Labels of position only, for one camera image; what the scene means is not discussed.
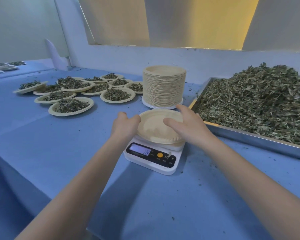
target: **left hand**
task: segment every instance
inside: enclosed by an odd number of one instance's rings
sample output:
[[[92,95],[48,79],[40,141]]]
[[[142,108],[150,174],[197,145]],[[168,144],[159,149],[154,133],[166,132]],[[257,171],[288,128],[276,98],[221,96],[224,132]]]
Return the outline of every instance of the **left hand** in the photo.
[[[126,113],[119,112],[113,121],[111,136],[130,141],[136,135],[140,122],[141,117],[138,114],[129,119]]]

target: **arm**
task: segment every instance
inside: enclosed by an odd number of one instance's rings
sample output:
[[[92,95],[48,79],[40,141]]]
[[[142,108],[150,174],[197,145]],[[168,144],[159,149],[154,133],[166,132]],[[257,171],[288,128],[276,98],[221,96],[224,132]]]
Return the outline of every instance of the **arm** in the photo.
[[[300,199],[225,145],[189,108],[179,105],[183,123],[164,123],[213,159],[276,240],[300,240]]]
[[[123,112],[112,126],[111,137],[72,181],[19,234],[17,240],[78,239],[113,169],[141,121]]]

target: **stainless steel tray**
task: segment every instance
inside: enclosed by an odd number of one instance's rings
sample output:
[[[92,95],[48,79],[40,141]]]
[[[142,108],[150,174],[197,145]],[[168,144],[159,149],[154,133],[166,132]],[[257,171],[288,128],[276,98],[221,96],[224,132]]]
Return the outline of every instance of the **stainless steel tray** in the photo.
[[[196,111],[204,92],[208,89],[210,83],[216,79],[220,78],[211,77],[203,84],[198,93],[198,97],[190,104],[190,109]],[[266,136],[260,136],[254,133],[245,132],[239,129],[234,129],[207,121],[205,121],[205,124],[209,130],[217,136],[300,159],[300,145],[272,139]]]

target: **scale control panel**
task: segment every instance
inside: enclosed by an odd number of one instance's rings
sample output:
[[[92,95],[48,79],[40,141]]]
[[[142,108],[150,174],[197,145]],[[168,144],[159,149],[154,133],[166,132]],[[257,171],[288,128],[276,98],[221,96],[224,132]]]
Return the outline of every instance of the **scale control panel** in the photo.
[[[174,155],[169,156],[168,153],[135,142],[127,147],[126,152],[166,168],[172,168],[177,159]]]

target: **white scale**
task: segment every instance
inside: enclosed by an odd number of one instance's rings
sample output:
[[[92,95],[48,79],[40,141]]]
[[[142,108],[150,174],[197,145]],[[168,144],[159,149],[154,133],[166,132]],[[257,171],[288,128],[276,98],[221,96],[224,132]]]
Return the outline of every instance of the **white scale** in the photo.
[[[136,135],[123,153],[128,161],[164,175],[172,175],[178,167],[184,145],[184,141],[158,144]]]

